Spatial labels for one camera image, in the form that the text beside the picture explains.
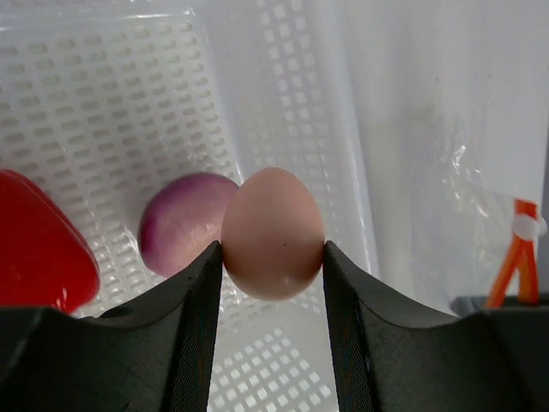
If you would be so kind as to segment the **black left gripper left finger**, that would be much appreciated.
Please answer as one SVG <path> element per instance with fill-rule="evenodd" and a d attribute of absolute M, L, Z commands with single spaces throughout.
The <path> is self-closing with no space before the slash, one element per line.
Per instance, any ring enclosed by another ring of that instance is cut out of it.
<path fill-rule="evenodd" d="M 218 326 L 222 252 L 97 318 L 1 311 L 4 411 L 203 411 Z"/>

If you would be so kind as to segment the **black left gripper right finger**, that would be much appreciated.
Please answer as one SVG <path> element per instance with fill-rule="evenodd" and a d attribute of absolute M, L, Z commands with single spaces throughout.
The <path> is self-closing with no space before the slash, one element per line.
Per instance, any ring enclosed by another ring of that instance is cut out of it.
<path fill-rule="evenodd" d="M 457 318 L 323 250 L 323 290 L 342 411 L 545 411 L 548 305 L 514 299 Z"/>

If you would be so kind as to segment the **purple red onion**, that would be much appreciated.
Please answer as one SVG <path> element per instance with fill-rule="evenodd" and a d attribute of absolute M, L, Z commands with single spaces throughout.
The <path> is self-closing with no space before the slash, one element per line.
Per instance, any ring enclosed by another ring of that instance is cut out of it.
<path fill-rule="evenodd" d="M 145 207 L 137 241 L 145 266 L 170 277 L 185 269 L 220 230 L 238 185 L 214 173 L 192 173 L 169 183 Z"/>

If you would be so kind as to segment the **red bell pepper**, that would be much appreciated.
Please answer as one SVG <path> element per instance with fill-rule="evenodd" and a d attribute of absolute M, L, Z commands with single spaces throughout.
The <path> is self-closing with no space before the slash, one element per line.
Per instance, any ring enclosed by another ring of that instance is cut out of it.
<path fill-rule="evenodd" d="M 1 305 L 71 314 L 100 289 L 87 241 L 30 179 L 1 171 Z"/>

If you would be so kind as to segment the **beige egg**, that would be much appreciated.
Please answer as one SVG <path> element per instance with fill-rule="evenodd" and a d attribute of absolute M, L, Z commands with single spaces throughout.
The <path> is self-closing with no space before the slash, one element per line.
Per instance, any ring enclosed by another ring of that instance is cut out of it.
<path fill-rule="evenodd" d="M 237 190 L 220 242 L 226 271 L 239 289 L 259 300 L 289 300 L 313 283 L 323 265 L 323 218 L 297 177 L 267 167 Z"/>

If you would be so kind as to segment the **clear zip bag red zipper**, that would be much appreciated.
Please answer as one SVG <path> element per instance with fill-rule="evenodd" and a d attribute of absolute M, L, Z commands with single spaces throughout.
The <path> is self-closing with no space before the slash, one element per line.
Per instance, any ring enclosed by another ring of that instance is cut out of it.
<path fill-rule="evenodd" d="M 426 113 L 408 136 L 414 292 L 448 312 L 455 299 L 490 291 L 510 243 L 514 200 L 486 188 L 458 115 Z"/>

